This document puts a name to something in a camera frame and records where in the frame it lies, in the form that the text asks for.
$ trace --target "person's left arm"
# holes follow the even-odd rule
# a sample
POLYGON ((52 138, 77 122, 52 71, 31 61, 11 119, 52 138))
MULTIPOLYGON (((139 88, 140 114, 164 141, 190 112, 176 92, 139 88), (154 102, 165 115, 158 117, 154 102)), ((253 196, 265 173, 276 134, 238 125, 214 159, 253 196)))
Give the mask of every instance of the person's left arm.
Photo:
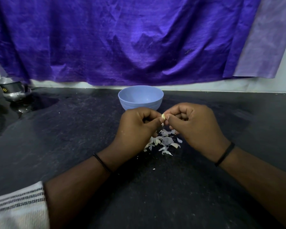
MULTIPOLYGON (((163 123, 161 114, 149 108, 127 110, 121 118, 114 141, 98 153, 99 158, 115 171, 142 151, 163 123)), ((60 228, 72 219, 110 173, 91 157, 44 184, 51 228, 60 228)))

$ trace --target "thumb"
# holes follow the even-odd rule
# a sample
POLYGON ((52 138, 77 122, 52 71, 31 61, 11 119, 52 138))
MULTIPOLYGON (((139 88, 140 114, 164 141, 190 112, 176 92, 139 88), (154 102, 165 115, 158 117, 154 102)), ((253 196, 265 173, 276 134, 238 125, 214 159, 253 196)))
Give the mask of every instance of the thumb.
POLYGON ((158 117, 156 119, 153 119, 151 122, 148 122, 146 125, 149 127, 150 131, 154 133, 163 122, 164 119, 162 117, 158 117))
POLYGON ((169 125, 182 134, 186 121, 183 121, 172 114, 167 114, 165 117, 169 125))

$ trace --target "blue bowl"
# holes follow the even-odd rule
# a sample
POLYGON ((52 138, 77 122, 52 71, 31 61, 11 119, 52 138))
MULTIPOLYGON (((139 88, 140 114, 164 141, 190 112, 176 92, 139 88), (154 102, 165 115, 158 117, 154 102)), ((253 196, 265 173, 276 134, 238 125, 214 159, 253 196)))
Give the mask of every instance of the blue bowl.
POLYGON ((125 110, 138 107, 157 110, 162 103, 163 96, 161 89, 143 85, 124 88, 118 94, 125 110))

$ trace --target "bowl rim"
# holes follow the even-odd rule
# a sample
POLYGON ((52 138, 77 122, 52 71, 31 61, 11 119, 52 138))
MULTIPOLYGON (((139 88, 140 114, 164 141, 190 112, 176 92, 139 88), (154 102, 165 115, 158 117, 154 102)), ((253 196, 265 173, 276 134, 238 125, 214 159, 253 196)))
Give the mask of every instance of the bowl rim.
MULTIPOLYGON (((132 87, 152 87, 152 88, 156 88, 156 87, 154 87, 154 86, 149 86, 149 85, 134 85, 134 86, 129 86, 129 87, 127 87, 127 88, 132 88, 132 87)), ((154 101, 154 102, 149 102, 149 103, 134 103, 134 102, 129 102, 129 101, 123 100, 123 99, 120 97, 120 93, 121 93, 123 90, 127 89, 127 88, 123 88, 122 90, 119 91, 119 93, 118 93, 118 98, 119 98, 120 100, 122 100, 122 101, 124 101, 124 102, 126 102, 126 103, 130 103, 130 104, 152 104, 152 103, 155 103, 155 102, 157 102, 157 101, 163 99, 163 97, 164 97, 164 92, 163 92, 160 88, 156 88, 156 89, 158 89, 158 90, 160 90, 160 91, 162 92, 162 97, 161 97, 159 100, 156 100, 156 101, 154 101)))

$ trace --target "person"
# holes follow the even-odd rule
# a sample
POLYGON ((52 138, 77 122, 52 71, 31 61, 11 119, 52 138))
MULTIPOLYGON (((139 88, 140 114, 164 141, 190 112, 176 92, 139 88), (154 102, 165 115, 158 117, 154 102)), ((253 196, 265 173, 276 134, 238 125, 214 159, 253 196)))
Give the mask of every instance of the person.
POLYGON ((37 183, 0 196, 0 228, 66 225, 107 180, 110 171, 114 172, 141 152, 163 122, 182 134, 189 145, 211 162, 220 160, 219 166, 286 227, 285 172, 240 148, 233 148, 207 106, 180 103, 164 115, 165 120, 161 113, 149 108, 127 110, 121 117, 114 141, 97 157, 92 156, 44 185, 37 183))

